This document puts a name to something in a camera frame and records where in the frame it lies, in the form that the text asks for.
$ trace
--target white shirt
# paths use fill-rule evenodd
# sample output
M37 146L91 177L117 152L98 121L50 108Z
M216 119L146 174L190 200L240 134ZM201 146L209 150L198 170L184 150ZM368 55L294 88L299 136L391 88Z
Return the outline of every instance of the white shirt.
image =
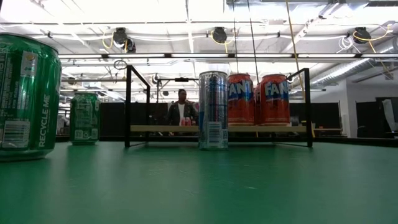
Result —
M181 126L181 119L184 117L185 104L180 104L180 103L177 104L178 104L178 110L180 111L180 126Z

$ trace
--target man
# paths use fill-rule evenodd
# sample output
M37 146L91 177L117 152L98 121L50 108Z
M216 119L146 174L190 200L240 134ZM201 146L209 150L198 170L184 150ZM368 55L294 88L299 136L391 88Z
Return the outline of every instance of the man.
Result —
M170 106L166 122L167 124L180 126L182 118L191 118L192 121L196 121L197 112L192 104L187 102L187 92L180 89L178 91L178 101Z

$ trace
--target green table surface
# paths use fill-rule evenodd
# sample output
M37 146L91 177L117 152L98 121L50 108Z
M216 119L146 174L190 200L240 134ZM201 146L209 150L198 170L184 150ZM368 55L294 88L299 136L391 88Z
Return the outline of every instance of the green table surface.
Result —
M398 223L398 149L57 143L0 163L0 223Z

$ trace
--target silver can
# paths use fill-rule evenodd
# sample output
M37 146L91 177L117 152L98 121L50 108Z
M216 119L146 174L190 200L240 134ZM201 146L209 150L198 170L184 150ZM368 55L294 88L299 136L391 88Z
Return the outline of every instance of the silver can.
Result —
M228 148L228 76L209 71L199 75L199 148Z

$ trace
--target ceiling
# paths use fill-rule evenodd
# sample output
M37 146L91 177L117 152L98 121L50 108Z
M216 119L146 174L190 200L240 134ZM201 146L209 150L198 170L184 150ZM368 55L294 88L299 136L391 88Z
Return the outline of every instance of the ceiling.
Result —
M0 31L24 34L54 46L59 54L124 54L123 48L114 44L112 33L117 27L125 27L127 35L135 42L137 53L293 53L289 18L284 2L250 0L250 13L246 1L224 0L3 0L0 12ZM355 27L366 27L373 41L379 45L398 32L396 7L366 7L367 2L349 4L328 4L326 1L293 2L289 4L293 35L297 53L357 53L369 52L368 44L351 44L350 38ZM215 27L224 27L229 44L217 44L211 38ZM128 60L133 63L151 85L152 77L197 78L207 70L214 60L177 60L152 58ZM62 60L63 79L109 80L122 79L124 70L113 68L112 60ZM254 83L256 74L261 78L270 73L294 73L294 61L271 62L235 61L223 62L227 72L249 73ZM305 61L299 68L310 68L311 77L336 65L335 62ZM357 76L368 75L367 72ZM364 83L372 83L372 78ZM63 96L73 96L70 89L84 90L92 84L77 82L74 85L63 82ZM100 88L125 89L123 80L101 82ZM143 101L145 94L142 83L133 77L132 100ZM160 101L177 98L174 90L190 90L188 97L197 98L195 82L170 82L162 87L170 90L168 96L160 94ZM124 91L115 91L105 96L110 101L121 101Z

